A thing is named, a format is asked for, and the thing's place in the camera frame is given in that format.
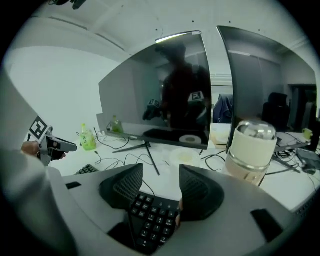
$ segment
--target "curved monitor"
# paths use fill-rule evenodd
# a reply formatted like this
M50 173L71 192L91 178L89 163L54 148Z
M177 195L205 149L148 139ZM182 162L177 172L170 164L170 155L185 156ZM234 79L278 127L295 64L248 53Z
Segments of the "curved monitor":
M175 34L116 67L99 83L103 118L122 137L207 149L211 79L199 31Z
M218 31L227 51L233 85L227 150L243 120L265 121L277 133L302 133L304 129L316 132L314 70L296 53L263 35L228 26L218 26Z

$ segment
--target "desk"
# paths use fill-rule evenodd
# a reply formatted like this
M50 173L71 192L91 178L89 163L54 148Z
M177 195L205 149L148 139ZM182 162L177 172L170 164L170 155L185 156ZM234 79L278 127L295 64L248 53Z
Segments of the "desk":
M211 124L211 130L216 131L221 127L219 124ZM287 134L282 134L281 137L283 141L289 140L294 141L294 138L290 137ZM123 146L126 142L117 140L112 141L115 138L108 136L99 137L100 141L105 144L108 144L114 148L119 148ZM76 152L70 152L66 158L62 160L56 160L50 163L51 167L58 169L62 176L70 176L78 172L81 168L86 166L87 164L91 164L95 168L100 171L103 171L105 168L110 166L112 163L116 162L114 159L110 160L103 160L100 164L95 164L99 161L99 157L95 154L95 150L92 151L85 151L81 146L79 141L74 142L78 146L78 150ZM130 148L133 146L141 145L141 141L130 141L125 148ZM177 149L177 146L165 145L165 144L156 144L151 143L150 153L154 159L156 166L160 172L160 176L157 175L155 168L148 164L139 161L139 163L143 163L143 180L152 188L154 194L158 197L176 200L179 201L182 198L182 193L179 187L179 175L177 173L173 173L170 170L170 167L167 165L165 161L168 160L168 155L173 150ZM104 158L117 158L121 161L125 160L127 154L133 154L139 157L141 154L148 154L147 150L142 149L135 149L133 151L128 152L120 152L120 153L113 153L113 149L109 148L105 145L100 144L97 142L96 151L99 153L102 159ZM221 149L217 149L215 145L209 140L208 149L203 151L201 157L205 157L212 154L217 154L221 152ZM221 153L221 157L226 159L226 153ZM141 157L144 161L151 163L151 160L147 156ZM133 156L128 156L126 160L127 164L135 164L137 158ZM212 157L208 161L208 164L214 169L222 169L224 166L224 162L219 157ZM201 161L201 168L209 169L205 163L205 161ZM278 172L285 170L286 167L281 165L278 162L272 161L270 167L268 169L268 173ZM278 173L274 175L267 175L260 188L271 195L274 199L280 202L283 206L285 206L290 211L297 210L301 205L304 204L306 200L308 200L314 193L315 188L319 188L320 186L320 171L316 171L314 176L308 175L304 172L296 173L293 171ZM151 190L143 183L141 187L141 191L151 194Z

